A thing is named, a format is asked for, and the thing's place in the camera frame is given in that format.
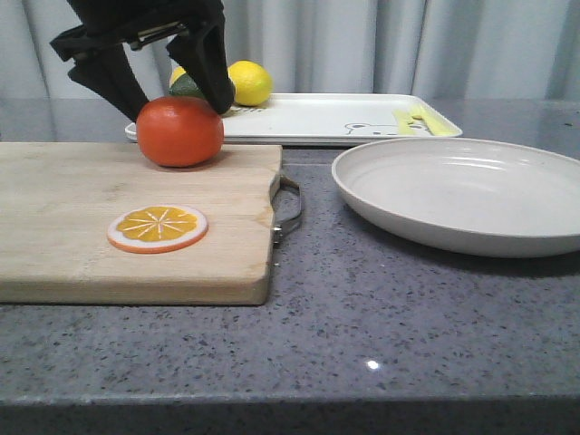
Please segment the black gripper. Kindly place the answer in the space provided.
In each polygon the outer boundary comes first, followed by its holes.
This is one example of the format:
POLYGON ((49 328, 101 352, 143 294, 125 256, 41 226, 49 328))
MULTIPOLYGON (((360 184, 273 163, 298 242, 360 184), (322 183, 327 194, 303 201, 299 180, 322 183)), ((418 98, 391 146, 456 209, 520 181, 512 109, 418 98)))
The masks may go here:
POLYGON ((226 113, 234 102, 227 72, 224 6, 219 1, 71 1, 81 24, 58 34, 51 46, 73 58, 69 77, 100 95, 135 122, 149 101, 121 45, 133 51, 177 34, 169 57, 198 86, 212 109, 226 113))

